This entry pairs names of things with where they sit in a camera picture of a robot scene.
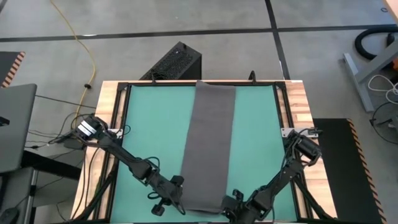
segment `yellow and black hazard stripe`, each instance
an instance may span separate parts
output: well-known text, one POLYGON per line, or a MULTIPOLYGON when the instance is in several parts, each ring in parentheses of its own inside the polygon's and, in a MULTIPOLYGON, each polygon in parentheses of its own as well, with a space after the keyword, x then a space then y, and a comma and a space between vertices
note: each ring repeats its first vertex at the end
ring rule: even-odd
POLYGON ((353 133, 353 137, 354 137, 354 140, 355 140, 356 148, 357 148, 357 150, 359 152, 359 157, 362 160, 362 166, 363 166, 363 169, 365 170, 365 174, 366 174, 366 176, 368 178, 369 186, 370 186, 370 188, 372 190, 374 201, 376 203, 376 206, 378 207, 381 222, 383 224, 387 224, 386 216, 385 216, 384 211, 383 211, 383 209, 381 207, 381 203, 380 203, 380 200, 379 200, 379 195, 377 194, 376 187, 374 186, 373 179, 371 177, 371 172, 368 169, 368 164, 366 163, 365 155, 364 155, 363 150, 361 148, 361 145, 359 143, 359 139, 358 139, 358 135, 356 134, 356 131, 355 131, 354 123, 353 123, 353 121, 351 119, 347 119, 347 121, 348 121, 349 126, 351 128, 351 132, 353 133))
POLYGON ((19 52, 17 58, 15 58, 15 61, 10 68, 10 71, 6 75, 6 78, 3 80, 0 88, 9 87, 9 85, 11 84, 11 81, 14 79, 14 77, 17 73, 17 70, 18 70, 19 66, 21 65, 24 57, 25 57, 25 52, 19 52))

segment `yellow cable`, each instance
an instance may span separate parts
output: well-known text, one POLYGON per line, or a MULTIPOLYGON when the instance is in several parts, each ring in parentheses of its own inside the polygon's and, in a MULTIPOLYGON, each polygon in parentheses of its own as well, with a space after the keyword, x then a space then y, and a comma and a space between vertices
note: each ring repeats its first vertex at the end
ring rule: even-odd
MULTIPOLYGON (((91 78, 90 78, 90 80, 88 81, 87 84, 91 85, 91 82, 94 80, 94 78, 95 78, 95 73, 96 73, 96 66, 95 66, 95 61, 94 61, 93 54, 90 52, 90 50, 87 48, 87 46, 86 46, 85 44, 83 44, 83 43, 79 40, 79 38, 77 38, 77 35, 76 35, 75 31, 73 30, 72 26, 70 25, 70 23, 68 22, 67 18, 62 14, 61 10, 55 5, 55 3, 53 2, 53 0, 50 0, 50 2, 51 2, 51 4, 54 6, 54 8, 58 11, 58 13, 62 16, 63 20, 67 23, 67 25, 68 25, 70 31, 72 32, 73 36, 75 37, 75 40, 76 40, 80 45, 82 45, 82 46, 84 47, 84 49, 87 51, 88 55, 90 56, 91 63, 92 63, 92 65, 93 65, 93 74, 91 75, 91 78)), ((85 88, 83 94, 81 95, 79 105, 81 105, 81 104, 83 103, 83 100, 84 100, 84 98, 85 98, 86 92, 87 92, 87 88, 85 88)), ((76 110, 76 116, 75 116, 75 118, 77 118, 77 116, 78 116, 78 114, 79 114, 79 112, 80 112, 80 108, 81 108, 81 106, 78 106, 78 108, 77 108, 77 110, 76 110)), ((74 122, 74 124, 73 124, 73 127, 76 126, 76 122, 77 122, 77 119, 75 119, 75 122, 74 122)))

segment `gray floor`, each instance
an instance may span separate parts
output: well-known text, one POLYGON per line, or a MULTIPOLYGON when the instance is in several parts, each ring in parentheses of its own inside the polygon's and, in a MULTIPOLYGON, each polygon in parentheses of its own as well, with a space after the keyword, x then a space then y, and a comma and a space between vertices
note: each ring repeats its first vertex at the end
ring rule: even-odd
MULTIPOLYGON (((270 28, 263 0, 71 0, 55 1, 70 20, 76 33, 117 34, 176 30, 270 28)), ((380 8, 381 0, 272 0, 278 27, 352 26, 393 24, 392 17, 380 8)), ((380 139, 369 125, 370 115, 363 110, 350 82, 342 55, 353 54, 357 65, 366 61, 356 55, 354 38, 361 30, 283 32, 280 39, 291 79, 304 80, 314 118, 351 118, 373 173, 387 219, 398 219, 398 146, 380 139)), ((0 38, 70 35, 70 31, 48 0, 8 0, 0 13, 0 38)), ((365 41, 367 49, 377 52, 384 46, 383 35, 365 41)), ((255 70, 260 79, 283 79, 272 33, 216 34, 129 39, 84 40, 92 50, 98 67, 93 89, 86 105, 95 106, 103 80, 140 78, 178 41, 203 54, 203 78, 247 79, 255 70)), ((13 85, 36 83, 37 93, 78 103, 82 85, 91 75, 86 52, 71 40, 48 42, 0 43, 1 51, 25 51, 25 59, 13 85)), ((384 101, 373 94, 375 105, 384 101)), ((37 98, 31 129, 57 133, 63 119, 76 108, 72 105, 37 98)), ((85 108, 83 113, 93 110, 85 108)), ((395 132, 383 129, 390 139, 395 132)), ((43 138, 29 136, 29 140, 43 138)), ((61 146, 40 148, 36 153, 55 156, 68 152, 61 146)), ((78 164, 81 152, 62 161, 78 164)), ((40 174, 39 185, 57 177, 40 174)), ((77 183, 62 180, 41 190, 37 205, 60 204, 69 217, 77 183)), ((55 206, 39 207, 36 223, 59 222, 55 206)))

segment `metal stand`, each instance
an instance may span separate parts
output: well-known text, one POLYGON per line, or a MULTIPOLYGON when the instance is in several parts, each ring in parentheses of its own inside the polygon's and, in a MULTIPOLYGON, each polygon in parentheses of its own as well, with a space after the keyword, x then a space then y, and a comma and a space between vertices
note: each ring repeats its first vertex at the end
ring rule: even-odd
POLYGON ((349 71, 349 75, 354 81, 356 90, 361 97, 365 111, 373 112, 374 107, 369 96, 368 84, 366 83, 366 80, 368 77, 375 75, 388 63, 390 63, 392 59, 398 56, 398 41, 394 41, 381 54, 371 60, 361 71, 358 71, 349 53, 345 53, 343 56, 349 71))

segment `green table surface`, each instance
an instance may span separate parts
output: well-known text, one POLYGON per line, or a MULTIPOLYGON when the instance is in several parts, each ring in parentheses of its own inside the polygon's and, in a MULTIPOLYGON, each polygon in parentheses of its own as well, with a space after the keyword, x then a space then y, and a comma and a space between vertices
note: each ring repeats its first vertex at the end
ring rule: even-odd
MULTIPOLYGON (((195 98, 194 86, 133 86, 126 124, 131 132, 123 147, 131 154, 160 159, 166 178, 181 172, 185 141, 195 98)), ((278 173, 284 156, 280 126, 271 86, 237 86, 228 171, 228 195, 238 189, 248 198, 278 173)), ((151 214, 159 201, 149 200, 143 186, 119 165, 111 223, 227 222, 221 215, 187 211, 181 215, 166 206, 161 217, 151 214)), ((296 221, 292 189, 286 186, 274 202, 275 219, 296 221)))

